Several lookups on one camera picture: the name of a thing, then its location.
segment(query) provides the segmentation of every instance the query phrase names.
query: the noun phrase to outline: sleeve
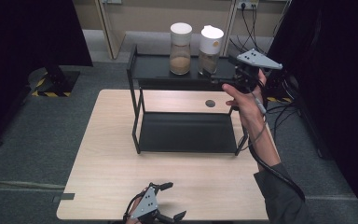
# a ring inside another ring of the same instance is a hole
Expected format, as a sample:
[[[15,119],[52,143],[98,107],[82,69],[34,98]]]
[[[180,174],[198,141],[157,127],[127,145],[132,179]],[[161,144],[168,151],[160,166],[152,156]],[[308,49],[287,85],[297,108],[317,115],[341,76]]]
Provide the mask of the sleeve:
[[[272,168],[290,178],[281,163]],[[271,224],[312,223],[307,205],[291,187],[278,177],[268,171],[261,171],[255,174],[255,181],[264,196]]]

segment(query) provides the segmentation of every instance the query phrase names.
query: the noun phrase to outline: jar lid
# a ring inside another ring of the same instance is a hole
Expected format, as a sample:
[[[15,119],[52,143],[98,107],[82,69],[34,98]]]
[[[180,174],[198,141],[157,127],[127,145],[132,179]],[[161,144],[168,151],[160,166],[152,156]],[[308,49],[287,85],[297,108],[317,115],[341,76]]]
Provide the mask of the jar lid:
[[[222,46],[223,31],[211,25],[201,31],[200,50],[207,54],[217,54]]]
[[[171,26],[171,41],[174,45],[187,45],[191,40],[193,28],[184,22],[177,22]]]

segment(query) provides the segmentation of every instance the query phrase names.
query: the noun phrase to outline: black metal shelf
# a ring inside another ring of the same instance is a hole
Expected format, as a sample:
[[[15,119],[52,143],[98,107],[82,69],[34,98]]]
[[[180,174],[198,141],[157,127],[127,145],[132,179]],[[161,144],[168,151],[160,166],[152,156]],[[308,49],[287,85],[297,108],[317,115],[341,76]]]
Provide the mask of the black metal shelf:
[[[239,154],[242,146],[237,146],[235,139],[231,122],[232,109],[227,109],[227,113],[145,110],[143,90],[221,91],[220,85],[212,84],[209,78],[198,73],[197,59],[192,57],[190,71],[178,76],[170,71],[169,55],[139,54],[136,45],[133,47],[127,74],[135,112],[132,137],[138,153],[159,151]],[[216,75],[219,77],[232,76],[235,68],[227,58],[221,58],[217,71]],[[140,88],[138,100],[133,80],[138,81]],[[136,130],[141,112],[143,119],[138,141]]]

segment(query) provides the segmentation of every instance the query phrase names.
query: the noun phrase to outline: gray floor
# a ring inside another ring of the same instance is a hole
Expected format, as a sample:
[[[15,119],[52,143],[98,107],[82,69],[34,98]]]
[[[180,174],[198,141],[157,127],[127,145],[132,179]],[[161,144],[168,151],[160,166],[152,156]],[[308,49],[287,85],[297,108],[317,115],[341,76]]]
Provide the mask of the gray floor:
[[[169,34],[128,33],[116,60],[109,59],[102,32],[85,31],[85,36],[94,67],[62,67],[81,72],[71,96],[29,96],[3,135],[0,223],[77,223],[56,218],[57,199],[69,177],[98,92],[128,88],[125,68],[131,44],[137,43],[144,53],[169,53]],[[193,41],[193,50],[197,50],[197,38]],[[264,39],[264,43],[264,50],[268,50],[269,40]],[[232,46],[229,50],[235,53]],[[43,69],[33,72],[31,84],[34,86],[43,74]],[[270,103],[269,108],[275,105],[280,104]],[[288,110],[282,117],[292,112]],[[270,126],[276,118],[277,114],[268,114]],[[318,157],[296,112],[277,130],[276,145],[289,174],[304,190],[315,223],[358,223],[358,200],[336,164]],[[124,211],[126,204],[120,206]]]

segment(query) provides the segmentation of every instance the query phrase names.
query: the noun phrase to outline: wooden table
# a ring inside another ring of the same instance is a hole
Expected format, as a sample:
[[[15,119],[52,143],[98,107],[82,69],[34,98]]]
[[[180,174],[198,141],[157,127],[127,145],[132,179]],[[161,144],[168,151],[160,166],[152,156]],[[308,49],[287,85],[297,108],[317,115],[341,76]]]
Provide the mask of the wooden table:
[[[144,91],[147,110],[228,112],[224,92]],[[215,107],[205,105],[214,100]],[[232,114],[236,139],[241,138],[238,113]],[[157,196],[159,210],[184,220],[268,219],[264,198],[253,174],[257,166],[246,150],[239,156],[213,153],[136,153],[131,137],[134,112],[130,91],[100,92],[57,217],[67,220],[119,220],[131,198],[150,182],[173,182]]]

